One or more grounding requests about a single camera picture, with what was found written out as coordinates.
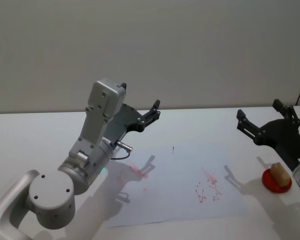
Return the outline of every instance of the wooden block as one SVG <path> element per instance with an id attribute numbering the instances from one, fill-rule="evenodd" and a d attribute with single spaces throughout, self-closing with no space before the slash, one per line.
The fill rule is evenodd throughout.
<path id="1" fill-rule="evenodd" d="M 280 162 L 272 164 L 270 174 L 280 188 L 288 186 L 291 180 L 289 173 L 287 173 Z"/>

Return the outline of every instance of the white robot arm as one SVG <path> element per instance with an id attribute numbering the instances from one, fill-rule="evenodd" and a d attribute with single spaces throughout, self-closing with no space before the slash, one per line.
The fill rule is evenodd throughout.
<path id="1" fill-rule="evenodd" d="M 27 172 L 0 199 L 0 240 L 31 240 L 18 230 L 28 211 L 47 229 L 63 228 L 75 215 L 75 195 L 87 191 L 112 159 L 114 149 L 123 148 L 130 155 L 132 148 L 121 140 L 126 133 L 142 132 L 159 119 L 160 101 L 141 115 L 123 104 L 126 87 L 109 79 L 93 84 L 81 134 L 63 164 L 48 173 Z"/>

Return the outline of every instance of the white table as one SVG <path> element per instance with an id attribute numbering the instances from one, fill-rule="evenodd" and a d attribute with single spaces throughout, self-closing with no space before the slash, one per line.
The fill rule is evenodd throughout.
<path id="1" fill-rule="evenodd" d="M 300 106 L 296 107 L 300 117 Z M 47 230 L 28 213 L 20 229 L 35 240 L 300 240 L 300 189 L 294 182 L 289 192 L 272 194 L 260 177 L 266 164 L 281 162 L 273 149 L 256 146 L 237 130 L 238 108 L 163 110 L 160 120 L 143 133 L 130 133 L 124 142 L 135 149 L 158 146 L 223 143 L 229 167 L 242 183 L 248 215 L 107 228 L 99 186 L 76 196 L 76 216 L 63 229 Z M 282 116 L 271 107 L 243 108 L 257 126 Z M 56 169 L 68 155 L 85 119 L 83 112 L 0 115 L 0 197 L 25 172 Z"/>

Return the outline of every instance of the white paper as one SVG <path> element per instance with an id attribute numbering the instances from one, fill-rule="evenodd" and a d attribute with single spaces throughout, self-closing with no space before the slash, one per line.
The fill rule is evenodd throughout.
<path id="1" fill-rule="evenodd" d="M 122 157 L 124 150 L 116 155 Z M 195 220 L 246 213 L 241 194 L 225 179 L 222 145 L 134 150 L 107 165 L 109 227 Z"/>

